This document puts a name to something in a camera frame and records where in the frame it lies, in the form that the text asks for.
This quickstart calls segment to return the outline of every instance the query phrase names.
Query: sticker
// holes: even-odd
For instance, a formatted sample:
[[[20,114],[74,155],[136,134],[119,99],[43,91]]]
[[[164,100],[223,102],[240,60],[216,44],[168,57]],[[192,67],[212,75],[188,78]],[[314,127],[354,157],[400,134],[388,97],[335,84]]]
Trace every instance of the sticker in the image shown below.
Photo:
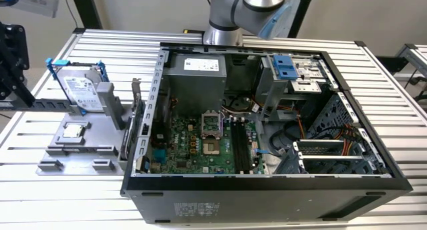
[[[219,214],[219,202],[175,202],[175,214],[179,217],[212,217]]]
[[[72,96],[78,106],[87,111],[103,111],[99,95],[94,83],[86,77],[66,76],[64,78],[68,94]]]
[[[252,112],[254,113],[258,113],[259,112],[259,109],[260,109],[260,105],[258,105],[256,103],[254,104],[254,107],[252,107]]]
[[[184,61],[184,70],[192,71],[220,71],[218,59],[187,58]]]

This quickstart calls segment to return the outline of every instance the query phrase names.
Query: orange wire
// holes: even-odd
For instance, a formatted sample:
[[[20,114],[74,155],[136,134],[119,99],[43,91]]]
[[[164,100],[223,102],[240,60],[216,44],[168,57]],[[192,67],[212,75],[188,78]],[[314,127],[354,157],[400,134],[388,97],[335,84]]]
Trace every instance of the orange wire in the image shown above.
[[[346,154],[346,147],[347,147],[347,139],[344,138],[344,146],[342,147],[342,153],[340,153],[342,156],[344,156]]]
[[[346,156],[350,155],[350,148],[352,147],[354,143],[350,143],[350,145],[347,146],[347,152],[346,152]]]

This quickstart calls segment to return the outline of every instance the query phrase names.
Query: blue tab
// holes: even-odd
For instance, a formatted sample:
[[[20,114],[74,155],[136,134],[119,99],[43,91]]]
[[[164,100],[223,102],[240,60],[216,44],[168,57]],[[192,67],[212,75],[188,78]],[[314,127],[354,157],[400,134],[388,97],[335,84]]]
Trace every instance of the blue tab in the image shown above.
[[[52,64],[54,59],[52,58],[47,58],[44,62],[46,62],[47,65],[50,65],[50,64]]]
[[[272,65],[278,71],[278,79],[296,80],[299,78],[290,56],[274,55]]]
[[[54,62],[54,65],[55,66],[59,66],[59,67],[64,67],[64,66],[68,66],[70,65],[70,60],[66,60],[66,59],[59,59]]]

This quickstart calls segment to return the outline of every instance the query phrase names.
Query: slotted metal table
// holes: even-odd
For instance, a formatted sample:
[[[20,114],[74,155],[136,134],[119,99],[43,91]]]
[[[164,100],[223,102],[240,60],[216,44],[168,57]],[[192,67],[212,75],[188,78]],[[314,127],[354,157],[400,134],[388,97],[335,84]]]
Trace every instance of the slotted metal table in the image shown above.
[[[142,79],[147,98],[159,43],[202,43],[199,34],[86,30],[74,33],[58,59],[107,64],[115,95],[132,100],[132,78]],[[244,37],[247,47],[327,51],[363,111],[406,174],[414,191],[350,222],[286,222],[148,225],[132,201],[120,197],[122,176],[39,176],[44,155],[63,113],[17,112],[0,134],[0,223],[5,229],[427,229],[427,115],[371,51],[352,41]],[[32,94],[64,99],[47,72]]]

